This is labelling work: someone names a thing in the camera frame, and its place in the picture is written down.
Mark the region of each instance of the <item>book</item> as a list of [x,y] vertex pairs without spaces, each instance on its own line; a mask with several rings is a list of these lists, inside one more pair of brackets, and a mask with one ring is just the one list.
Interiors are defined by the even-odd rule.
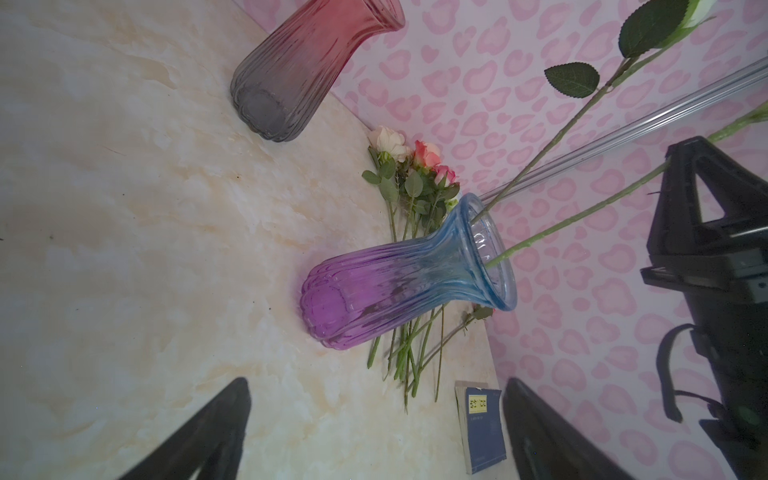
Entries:
[[487,383],[456,382],[458,421],[462,430],[464,463],[475,474],[506,460],[500,410],[501,390]]

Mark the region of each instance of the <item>table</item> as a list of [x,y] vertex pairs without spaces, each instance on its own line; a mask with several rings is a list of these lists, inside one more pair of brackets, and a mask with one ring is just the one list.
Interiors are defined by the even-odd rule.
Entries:
[[481,323],[406,415],[367,345],[299,317],[312,266],[389,236],[363,124],[328,97],[293,142],[248,130],[230,76],[265,34],[229,0],[0,18],[1,477],[115,478],[237,376],[239,478],[466,476],[452,385],[497,385]]

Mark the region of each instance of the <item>white rose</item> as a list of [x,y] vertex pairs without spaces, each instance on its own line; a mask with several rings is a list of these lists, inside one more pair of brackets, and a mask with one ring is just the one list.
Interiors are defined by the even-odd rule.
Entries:
[[716,1],[717,0],[690,0],[681,26],[687,28],[699,25],[706,19],[712,5],[714,5]]
[[379,126],[368,133],[368,141],[378,151],[385,151],[397,161],[403,161],[412,150],[406,147],[406,138],[392,128]]

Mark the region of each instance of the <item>wall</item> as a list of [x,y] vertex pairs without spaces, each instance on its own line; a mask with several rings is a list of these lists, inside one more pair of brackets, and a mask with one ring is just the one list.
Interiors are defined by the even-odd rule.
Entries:
[[[235,0],[267,31],[303,0]],[[584,101],[544,69],[586,61],[603,79],[621,61],[621,22],[638,0],[401,0],[407,25],[370,38],[331,92],[370,127],[440,145],[464,188],[511,179]],[[554,158],[762,58],[765,0],[720,0],[686,41],[624,82],[556,147]]]
[[[667,145],[710,134],[766,99],[768,81],[516,194],[495,208],[497,227],[514,245],[646,174]],[[768,124],[718,146],[768,178]],[[683,424],[661,407],[657,346],[690,314],[682,294],[644,285],[638,271],[649,265],[645,242],[659,187],[660,177],[514,257],[518,307],[486,324],[496,372],[500,384],[523,379],[635,478],[734,478],[697,423],[710,418],[703,402],[680,398]],[[705,220],[722,215],[711,194],[702,197]],[[677,388],[720,398],[687,334],[671,371]]]

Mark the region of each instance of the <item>book cover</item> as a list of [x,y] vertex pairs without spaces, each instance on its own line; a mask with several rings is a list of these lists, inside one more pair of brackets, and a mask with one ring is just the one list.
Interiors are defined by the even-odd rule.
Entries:
[[466,389],[467,443],[473,474],[507,458],[499,411],[501,396],[501,390]]

